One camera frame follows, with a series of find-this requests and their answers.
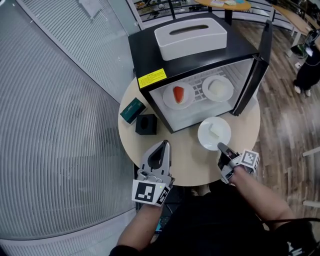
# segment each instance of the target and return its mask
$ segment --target round table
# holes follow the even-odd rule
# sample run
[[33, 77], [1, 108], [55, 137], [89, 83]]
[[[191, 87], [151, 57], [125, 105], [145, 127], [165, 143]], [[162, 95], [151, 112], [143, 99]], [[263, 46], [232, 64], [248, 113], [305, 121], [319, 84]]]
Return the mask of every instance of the round table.
[[212, 7], [224, 9], [224, 20], [229, 25], [232, 24], [232, 12], [233, 11], [247, 11], [251, 8], [251, 4], [248, 3], [246, 0], [244, 0], [244, 3], [236, 3], [235, 5], [224, 4], [221, 7], [211, 5], [212, 0], [194, 0], [194, 1], [200, 5], [208, 6], [208, 10], [210, 13], [212, 13]]
[[[199, 124], [170, 133], [158, 118], [156, 135], [139, 135], [136, 133], [136, 122], [128, 124], [120, 115], [125, 107], [138, 98], [146, 107], [144, 114], [155, 112], [142, 96], [134, 78], [122, 98], [119, 114], [118, 129], [123, 147], [131, 160], [140, 167], [143, 154], [154, 144], [168, 140], [171, 144], [171, 174], [176, 186], [200, 186], [217, 181], [221, 171], [217, 165], [220, 151], [209, 151], [201, 146], [198, 140]], [[239, 116], [225, 113], [220, 115], [231, 128], [231, 140], [228, 146], [242, 153], [244, 149], [251, 150], [257, 140], [260, 129], [260, 108], [252, 98]]]

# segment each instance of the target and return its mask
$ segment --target red food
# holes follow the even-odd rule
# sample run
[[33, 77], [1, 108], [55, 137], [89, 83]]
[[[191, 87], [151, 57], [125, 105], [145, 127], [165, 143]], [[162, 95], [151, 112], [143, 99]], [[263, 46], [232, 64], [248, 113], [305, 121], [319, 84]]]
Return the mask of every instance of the red food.
[[173, 95], [176, 103], [180, 104], [184, 99], [185, 89], [179, 86], [173, 88]]

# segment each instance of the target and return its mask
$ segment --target white sneaker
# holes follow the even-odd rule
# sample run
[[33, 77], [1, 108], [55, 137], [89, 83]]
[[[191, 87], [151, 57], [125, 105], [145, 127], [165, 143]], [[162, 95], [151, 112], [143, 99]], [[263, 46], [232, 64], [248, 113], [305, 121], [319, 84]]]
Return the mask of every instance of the white sneaker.
[[295, 90], [295, 92], [296, 92], [297, 94], [300, 94], [300, 93], [301, 93], [301, 89], [300, 89], [300, 87], [298, 87], [298, 86], [294, 86], [294, 90]]
[[310, 97], [310, 96], [311, 96], [311, 90], [306, 90], [306, 91], [305, 91], [305, 95], [307, 95], [308, 97]]

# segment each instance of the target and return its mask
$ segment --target person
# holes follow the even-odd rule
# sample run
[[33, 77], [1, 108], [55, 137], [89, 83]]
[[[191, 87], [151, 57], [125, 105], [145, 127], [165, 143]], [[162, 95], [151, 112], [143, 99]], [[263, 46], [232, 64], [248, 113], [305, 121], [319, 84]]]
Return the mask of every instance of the person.
[[308, 97], [311, 96], [311, 87], [320, 80], [320, 52], [316, 45], [310, 46], [310, 49], [313, 52], [312, 56], [308, 55], [293, 81], [295, 92], [300, 94], [304, 91]]
[[110, 256], [298, 256], [315, 249], [311, 223], [289, 221], [295, 218], [292, 210], [271, 189], [241, 166], [234, 168], [229, 181], [234, 186], [215, 181], [209, 185], [210, 193], [182, 203], [153, 243], [162, 207], [143, 205]]

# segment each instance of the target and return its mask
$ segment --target yellow warning label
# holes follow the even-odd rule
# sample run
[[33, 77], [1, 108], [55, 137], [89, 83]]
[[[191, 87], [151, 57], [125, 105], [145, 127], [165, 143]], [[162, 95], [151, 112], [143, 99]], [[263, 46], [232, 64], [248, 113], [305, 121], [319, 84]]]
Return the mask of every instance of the yellow warning label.
[[165, 73], [164, 69], [161, 68], [157, 71], [154, 71], [152, 73], [146, 74], [146, 75], [138, 78], [139, 87], [141, 89], [143, 87], [151, 85], [151, 84], [158, 82], [158, 81], [165, 79], [165, 78], [167, 78], [166, 73]]

